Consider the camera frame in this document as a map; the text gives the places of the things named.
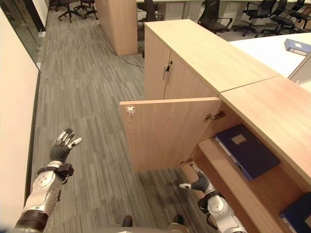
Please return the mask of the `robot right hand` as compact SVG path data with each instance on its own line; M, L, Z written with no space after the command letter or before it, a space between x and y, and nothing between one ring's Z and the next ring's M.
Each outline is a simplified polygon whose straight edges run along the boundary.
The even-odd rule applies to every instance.
M192 183L181 183L179 185L180 188L201 191L205 195L216 190L213 184L210 182L208 176L197 165L190 163L190 167L196 172L198 179Z

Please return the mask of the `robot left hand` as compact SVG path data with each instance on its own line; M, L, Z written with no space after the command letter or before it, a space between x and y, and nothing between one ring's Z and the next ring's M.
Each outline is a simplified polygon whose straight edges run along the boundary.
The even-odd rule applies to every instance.
M81 137L74 139L74 136L72 128L66 128L58 135L50 151L50 161L66 162L70 151L83 140Z

